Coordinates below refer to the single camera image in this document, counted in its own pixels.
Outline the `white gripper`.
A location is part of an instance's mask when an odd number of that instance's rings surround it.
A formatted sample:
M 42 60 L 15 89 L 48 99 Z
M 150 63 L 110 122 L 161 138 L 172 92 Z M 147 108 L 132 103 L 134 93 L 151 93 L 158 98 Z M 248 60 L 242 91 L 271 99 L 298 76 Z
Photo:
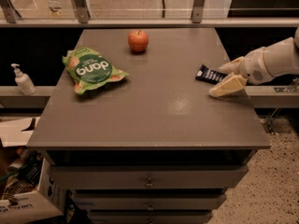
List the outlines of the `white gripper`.
M 259 85 L 272 81 L 274 77 L 268 72 L 263 60 L 264 51 L 265 47 L 261 47 L 249 52 L 244 57 L 238 57 L 221 65 L 219 71 L 229 75 L 212 87 L 208 91 L 209 95 L 222 97 L 243 90 L 247 82 Z

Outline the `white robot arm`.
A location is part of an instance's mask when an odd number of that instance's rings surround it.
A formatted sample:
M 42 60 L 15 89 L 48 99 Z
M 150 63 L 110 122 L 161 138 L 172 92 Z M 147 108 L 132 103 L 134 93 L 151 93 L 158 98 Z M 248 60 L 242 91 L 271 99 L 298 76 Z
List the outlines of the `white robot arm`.
M 248 83 L 260 85 L 283 75 L 298 75 L 299 28 L 294 37 L 252 50 L 245 56 L 223 64 L 219 71 L 226 77 L 209 90 L 212 97 L 242 91 Z

